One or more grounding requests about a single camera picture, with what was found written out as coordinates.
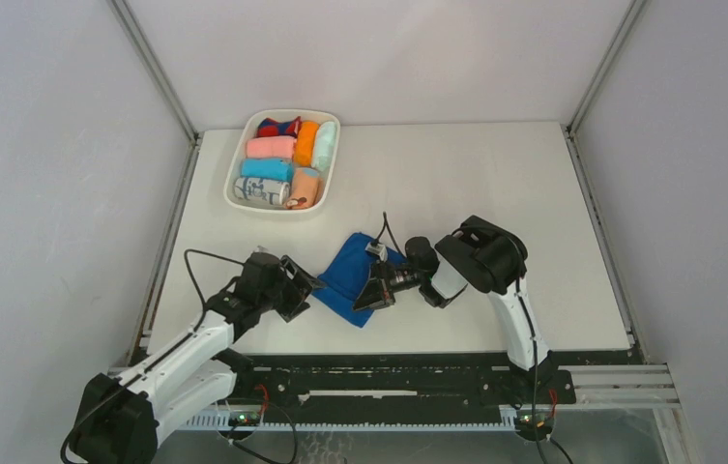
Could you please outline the blue microfiber towel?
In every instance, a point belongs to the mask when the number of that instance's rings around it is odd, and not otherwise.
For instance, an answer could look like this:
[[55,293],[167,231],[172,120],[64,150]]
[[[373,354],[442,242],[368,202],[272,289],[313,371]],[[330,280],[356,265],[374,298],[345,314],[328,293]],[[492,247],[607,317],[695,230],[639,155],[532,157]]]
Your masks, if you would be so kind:
[[373,315],[372,309],[353,309],[367,282],[369,267],[376,260],[365,251],[372,241],[372,237],[361,232],[349,236],[327,270],[318,276],[325,286],[312,293],[315,299],[357,328],[363,328]]

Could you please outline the orange towel with blue dots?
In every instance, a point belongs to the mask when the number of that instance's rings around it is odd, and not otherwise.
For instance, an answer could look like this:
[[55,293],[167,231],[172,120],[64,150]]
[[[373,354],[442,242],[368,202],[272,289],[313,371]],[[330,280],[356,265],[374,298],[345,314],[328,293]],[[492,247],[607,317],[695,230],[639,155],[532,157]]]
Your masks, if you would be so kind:
[[320,184],[321,178],[317,170],[307,167],[297,168],[284,207],[288,210],[311,208],[316,202]]

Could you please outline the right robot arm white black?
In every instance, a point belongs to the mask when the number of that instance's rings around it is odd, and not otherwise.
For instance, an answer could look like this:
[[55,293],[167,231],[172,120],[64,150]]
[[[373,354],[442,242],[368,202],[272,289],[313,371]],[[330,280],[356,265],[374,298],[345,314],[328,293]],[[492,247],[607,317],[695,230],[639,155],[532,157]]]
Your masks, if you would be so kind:
[[549,392],[549,375],[558,365],[530,309],[528,250],[516,235],[472,215],[436,244],[424,236],[407,240],[400,265],[390,262],[377,242],[366,252],[376,260],[353,302],[354,311],[390,307],[397,293],[410,289],[418,289],[428,305],[444,308],[471,287],[486,296],[501,322],[507,355],[517,370],[511,378],[513,392],[526,402]]

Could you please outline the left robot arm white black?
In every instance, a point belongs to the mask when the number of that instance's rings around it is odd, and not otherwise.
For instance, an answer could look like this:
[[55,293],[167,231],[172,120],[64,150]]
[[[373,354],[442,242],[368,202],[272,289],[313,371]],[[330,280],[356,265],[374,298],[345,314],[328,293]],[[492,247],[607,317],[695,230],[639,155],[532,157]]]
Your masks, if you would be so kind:
[[240,267],[217,293],[199,298],[199,315],[156,353],[88,382],[59,451],[62,462],[150,463],[169,435],[208,405],[253,396],[254,375],[220,355],[231,354],[269,311],[293,320],[325,284],[289,256],[263,247]]

